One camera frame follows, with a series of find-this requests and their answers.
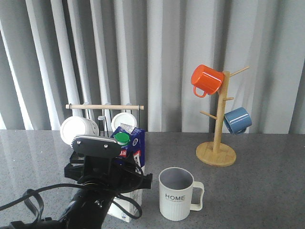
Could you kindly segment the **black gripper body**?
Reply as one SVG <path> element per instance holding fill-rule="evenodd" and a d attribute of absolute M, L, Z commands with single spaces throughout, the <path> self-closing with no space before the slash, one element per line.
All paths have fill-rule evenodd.
<path fill-rule="evenodd" d="M 93 183 L 103 190 L 116 193 L 151 189 L 153 181 L 153 175 L 145 175 L 133 157 L 109 159 L 85 156 L 79 165 L 67 164 L 64 176 L 77 181 L 78 184 Z"/>

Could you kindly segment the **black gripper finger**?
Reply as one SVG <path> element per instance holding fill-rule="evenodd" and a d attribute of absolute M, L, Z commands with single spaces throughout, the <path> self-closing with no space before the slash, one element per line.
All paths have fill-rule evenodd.
<path fill-rule="evenodd" d="M 78 154 L 100 158 L 115 158 L 121 153 L 121 146 L 114 138 L 96 135 L 76 135 L 71 147 Z"/>

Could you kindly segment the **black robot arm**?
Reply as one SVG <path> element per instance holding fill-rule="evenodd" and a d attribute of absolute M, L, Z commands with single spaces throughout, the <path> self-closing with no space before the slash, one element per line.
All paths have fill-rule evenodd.
<path fill-rule="evenodd" d="M 84 156 L 84 160 L 78 166 L 69 163 L 64 169 L 64 175 L 77 183 L 28 189 L 21 198 L 0 209 L 10 208 L 23 201 L 35 215 L 35 220 L 28 224 L 14 221 L 8 228 L 100 229 L 111 204 L 132 219 L 142 216 L 141 206 L 124 194 L 138 189 L 150 189 L 152 174 L 144 175 L 132 156 L 120 158 L 121 146 L 114 138 L 77 135 L 71 146 L 75 153 Z M 58 187 L 75 187 L 78 191 L 58 220 L 43 218 L 44 203 L 40 193 Z"/>

